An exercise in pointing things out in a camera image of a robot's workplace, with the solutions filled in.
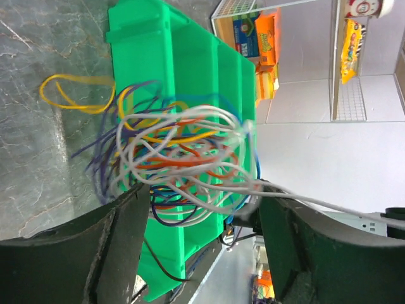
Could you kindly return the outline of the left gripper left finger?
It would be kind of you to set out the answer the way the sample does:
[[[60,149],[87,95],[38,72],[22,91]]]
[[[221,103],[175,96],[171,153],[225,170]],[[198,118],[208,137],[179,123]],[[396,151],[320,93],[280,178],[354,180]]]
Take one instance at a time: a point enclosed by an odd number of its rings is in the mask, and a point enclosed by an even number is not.
[[[147,185],[29,238],[1,241],[1,303],[130,303]]]

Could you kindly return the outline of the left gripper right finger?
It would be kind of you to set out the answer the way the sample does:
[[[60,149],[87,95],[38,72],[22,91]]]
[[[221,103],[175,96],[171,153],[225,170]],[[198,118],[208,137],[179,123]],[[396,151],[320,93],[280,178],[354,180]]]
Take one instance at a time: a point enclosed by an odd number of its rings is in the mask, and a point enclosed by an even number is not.
[[[338,222],[266,186],[259,217],[280,303],[404,303],[404,240]]]

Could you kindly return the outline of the orange yellow sponge pack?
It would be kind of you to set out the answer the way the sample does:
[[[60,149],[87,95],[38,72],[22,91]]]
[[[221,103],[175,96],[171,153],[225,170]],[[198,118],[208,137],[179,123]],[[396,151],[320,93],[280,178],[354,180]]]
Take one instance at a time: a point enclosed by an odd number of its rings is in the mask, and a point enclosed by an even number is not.
[[[280,87],[278,81],[278,64],[273,66],[257,66],[255,71],[257,108],[262,100],[273,99]]]

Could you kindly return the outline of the green six-compartment bin tray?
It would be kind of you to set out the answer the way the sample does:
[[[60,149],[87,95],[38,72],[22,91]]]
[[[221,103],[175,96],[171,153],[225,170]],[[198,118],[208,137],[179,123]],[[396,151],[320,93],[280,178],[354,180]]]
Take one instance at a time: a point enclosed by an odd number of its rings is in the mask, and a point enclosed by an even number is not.
[[[180,285],[246,199],[229,186],[256,175],[243,126],[255,119],[254,67],[164,1],[120,1],[108,17],[117,125],[102,143],[99,197],[149,187],[139,275],[150,302]]]

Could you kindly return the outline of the yellow candy bag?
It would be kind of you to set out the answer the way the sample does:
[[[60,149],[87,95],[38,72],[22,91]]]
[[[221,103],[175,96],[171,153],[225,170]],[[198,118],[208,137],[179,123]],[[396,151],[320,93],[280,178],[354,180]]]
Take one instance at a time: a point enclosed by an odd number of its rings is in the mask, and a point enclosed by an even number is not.
[[[359,57],[366,36],[366,27],[352,19],[346,20],[346,35],[340,58],[342,84],[348,83],[358,74]]]

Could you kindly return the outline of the blue product box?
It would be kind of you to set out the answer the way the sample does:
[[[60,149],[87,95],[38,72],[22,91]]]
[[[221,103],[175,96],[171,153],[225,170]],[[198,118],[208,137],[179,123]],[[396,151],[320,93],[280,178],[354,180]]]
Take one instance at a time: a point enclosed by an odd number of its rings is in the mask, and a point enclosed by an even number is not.
[[[255,21],[259,17],[258,12],[237,15],[232,18],[235,48],[246,58],[259,56],[258,37]]]

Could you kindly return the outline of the orange snack box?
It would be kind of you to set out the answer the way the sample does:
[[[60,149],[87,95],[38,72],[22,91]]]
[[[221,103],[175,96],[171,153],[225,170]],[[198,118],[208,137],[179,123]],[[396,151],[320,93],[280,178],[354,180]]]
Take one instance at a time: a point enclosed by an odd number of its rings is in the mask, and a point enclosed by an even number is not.
[[[258,38],[257,72],[269,70],[278,64],[281,49],[281,9],[262,11],[255,21]]]

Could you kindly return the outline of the white paper cup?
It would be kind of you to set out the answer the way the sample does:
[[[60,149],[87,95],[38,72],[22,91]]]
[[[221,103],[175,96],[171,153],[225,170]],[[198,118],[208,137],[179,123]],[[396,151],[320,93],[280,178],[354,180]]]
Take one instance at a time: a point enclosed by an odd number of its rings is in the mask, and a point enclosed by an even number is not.
[[[346,18],[374,16],[381,18],[392,11],[394,0],[347,0],[344,5]]]

